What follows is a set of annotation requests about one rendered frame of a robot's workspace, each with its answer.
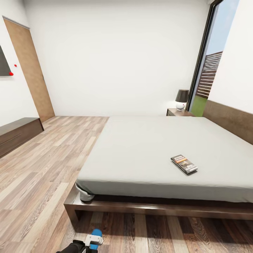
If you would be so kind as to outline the sandal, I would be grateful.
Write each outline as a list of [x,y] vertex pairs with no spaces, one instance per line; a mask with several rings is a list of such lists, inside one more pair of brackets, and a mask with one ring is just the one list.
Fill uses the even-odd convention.
[[[95,229],[93,232],[92,232],[92,235],[97,235],[97,236],[100,236],[102,237],[102,231],[100,229]],[[91,244],[91,249],[95,249],[97,250],[99,245],[93,245]]]

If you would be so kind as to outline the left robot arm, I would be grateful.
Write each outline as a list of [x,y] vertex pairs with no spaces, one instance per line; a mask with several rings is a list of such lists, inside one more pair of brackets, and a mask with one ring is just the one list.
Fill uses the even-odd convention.
[[98,250],[91,249],[91,244],[101,246],[103,244],[103,238],[97,235],[87,235],[84,241],[73,240],[64,250],[56,253],[98,253]]

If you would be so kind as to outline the hardback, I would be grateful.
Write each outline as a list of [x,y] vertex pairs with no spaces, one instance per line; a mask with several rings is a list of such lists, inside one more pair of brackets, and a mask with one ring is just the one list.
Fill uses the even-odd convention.
[[186,174],[198,169],[196,165],[191,163],[187,158],[181,154],[170,158],[175,164],[177,164]]

